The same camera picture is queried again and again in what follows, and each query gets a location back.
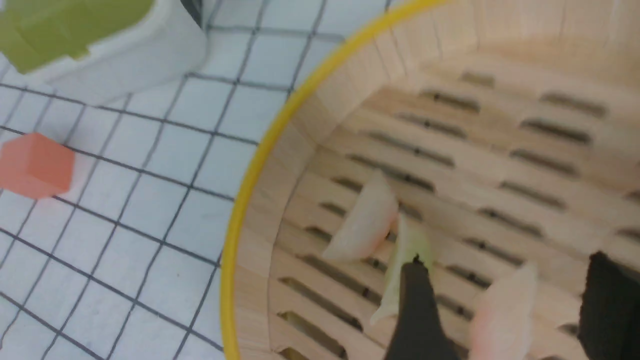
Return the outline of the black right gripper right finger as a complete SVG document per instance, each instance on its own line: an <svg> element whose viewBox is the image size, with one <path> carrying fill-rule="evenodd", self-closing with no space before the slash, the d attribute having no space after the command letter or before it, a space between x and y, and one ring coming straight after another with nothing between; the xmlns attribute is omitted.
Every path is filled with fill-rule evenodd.
<svg viewBox="0 0 640 360"><path fill-rule="evenodd" d="M590 360L640 358L639 272L602 251L589 257L578 340Z"/></svg>

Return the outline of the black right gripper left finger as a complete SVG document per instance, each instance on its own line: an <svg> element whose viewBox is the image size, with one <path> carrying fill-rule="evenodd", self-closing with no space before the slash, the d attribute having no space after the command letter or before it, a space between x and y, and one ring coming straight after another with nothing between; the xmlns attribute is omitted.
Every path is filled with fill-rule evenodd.
<svg viewBox="0 0 640 360"><path fill-rule="evenodd" d="M429 270L418 257L402 267L397 324L384 358L459 358L442 328Z"/></svg>

